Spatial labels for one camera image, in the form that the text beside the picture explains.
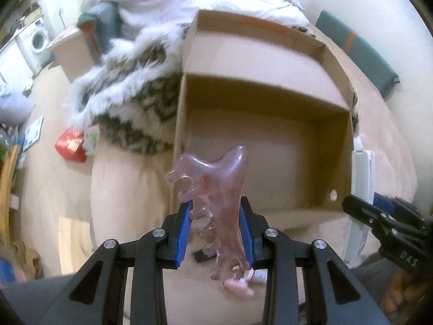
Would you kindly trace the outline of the person's right hand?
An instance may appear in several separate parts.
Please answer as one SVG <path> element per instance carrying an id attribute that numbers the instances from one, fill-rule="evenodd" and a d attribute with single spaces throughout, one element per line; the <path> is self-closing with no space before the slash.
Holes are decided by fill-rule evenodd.
<path id="1" fill-rule="evenodd" d="M 390 324 L 432 324 L 432 278 L 398 268 L 380 307 Z"/>

